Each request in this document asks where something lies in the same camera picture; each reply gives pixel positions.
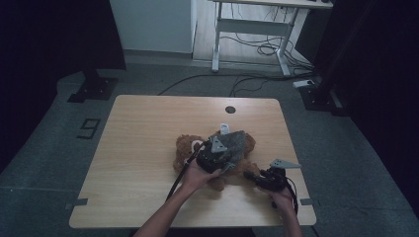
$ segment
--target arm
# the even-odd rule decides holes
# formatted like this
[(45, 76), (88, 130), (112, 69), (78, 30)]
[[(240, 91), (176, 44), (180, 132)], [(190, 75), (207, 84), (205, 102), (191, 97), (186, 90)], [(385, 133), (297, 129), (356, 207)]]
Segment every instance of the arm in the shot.
[(198, 166), (196, 160), (192, 161), (185, 173), (182, 186), (139, 228), (133, 237), (165, 236), (183, 203), (208, 180), (219, 176), (220, 173), (220, 170), (216, 170), (209, 174)]
[(298, 219), (293, 210), (293, 197), (288, 189), (283, 189), (280, 192), (272, 192), (268, 190), (258, 189), (271, 196), (278, 207), (278, 213), (283, 219), (284, 230), (286, 237), (301, 237), (301, 228), (299, 227)]

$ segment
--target desk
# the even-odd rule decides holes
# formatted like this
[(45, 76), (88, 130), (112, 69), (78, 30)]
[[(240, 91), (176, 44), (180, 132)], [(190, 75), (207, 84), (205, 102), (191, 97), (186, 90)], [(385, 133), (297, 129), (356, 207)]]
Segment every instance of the desk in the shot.
[[(331, 2), (323, 3), (320, 0), (317, 0), (315, 2), (308, 1), (308, 0), (211, 0), (211, 1), (215, 3), (219, 3), (218, 15), (216, 19), (215, 45), (213, 47), (213, 53), (212, 53), (211, 70), (213, 72), (218, 71), (219, 34), (221, 32), (242, 33), (242, 34), (283, 37), (284, 40), (281, 44), (280, 50), (277, 51), (276, 55), (285, 76), (291, 76), (284, 53), (286, 51), (288, 41), (290, 40), (290, 36), (293, 31), (293, 25), (294, 25), (296, 16), (298, 14), (298, 10), (300, 8), (331, 9), (333, 7), (333, 4)], [(221, 17), (222, 3), (283, 6), (283, 7), (293, 7), (295, 9), (293, 11), (292, 18), (287, 23), (223, 19)]]
[[(229, 114), (226, 107), (234, 107)], [(181, 134), (208, 137), (228, 123), (256, 140), (249, 159), (263, 169), (275, 158), (297, 163), (280, 104), (274, 99), (118, 96), (74, 206), (74, 228), (139, 227), (165, 201), (177, 178), (172, 163)], [(300, 169), (288, 170), (298, 199), (309, 198)], [(301, 225), (316, 221), (301, 205)], [(203, 187), (182, 206), (173, 227), (281, 225), (266, 194), (240, 176), (227, 178), (224, 191)]]

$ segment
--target table hole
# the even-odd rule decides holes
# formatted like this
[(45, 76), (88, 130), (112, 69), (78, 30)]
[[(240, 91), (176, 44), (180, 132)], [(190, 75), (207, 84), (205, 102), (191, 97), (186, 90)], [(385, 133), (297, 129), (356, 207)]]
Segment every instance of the table hole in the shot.
[(234, 114), (234, 113), (235, 113), (235, 108), (234, 108), (234, 107), (229, 106), (229, 107), (226, 107), (226, 108), (225, 108), (225, 111), (226, 111), (227, 113), (229, 113), (229, 114)]

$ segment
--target gray carpet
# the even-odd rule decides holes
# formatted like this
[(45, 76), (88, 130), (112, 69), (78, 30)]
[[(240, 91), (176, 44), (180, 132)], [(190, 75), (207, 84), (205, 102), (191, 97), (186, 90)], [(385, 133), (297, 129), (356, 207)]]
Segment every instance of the gray carpet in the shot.
[[(217, 77), (185, 81), (164, 95), (227, 97), (235, 77), (249, 71), (222, 69)], [(100, 135), (117, 95), (156, 95), (207, 67), (128, 64), (103, 70), (120, 82), (110, 101), (66, 103), (83, 82), (80, 73), (58, 82), (58, 95), (42, 122), (0, 176), (0, 236), (128, 236), (128, 229), (72, 229), (68, 225)], [(293, 81), (263, 84), (237, 97), (281, 103), (296, 155), (314, 200), (319, 236), (419, 236), (419, 221), (374, 150), (350, 118), (307, 111)], [(262, 80), (240, 84), (257, 89)], [(100, 119), (93, 139), (80, 139), (85, 119)], [(305, 236), (315, 236), (303, 227)], [(254, 228), (258, 237), (282, 236), (281, 227)]]

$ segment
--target brown teddy bear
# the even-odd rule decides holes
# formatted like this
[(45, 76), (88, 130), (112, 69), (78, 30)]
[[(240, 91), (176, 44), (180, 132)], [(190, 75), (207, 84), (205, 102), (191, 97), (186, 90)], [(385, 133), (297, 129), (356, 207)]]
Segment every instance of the brown teddy bear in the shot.
[[(176, 140), (176, 159), (173, 162), (173, 168), (177, 173), (180, 173), (184, 167), (185, 161), (191, 157), (196, 149), (199, 149), (197, 142), (204, 142), (200, 136), (196, 135), (181, 135)], [(244, 171), (251, 171), (255, 175), (260, 174), (260, 170), (255, 163), (247, 160), (248, 154), (254, 149), (256, 144), (255, 139), (248, 133), (245, 134), (245, 149), (243, 157), (236, 164), (233, 169), (226, 171), (219, 177), (209, 180), (208, 184), (214, 190), (222, 191), (226, 185), (226, 179), (224, 176), (227, 175), (242, 175)]]

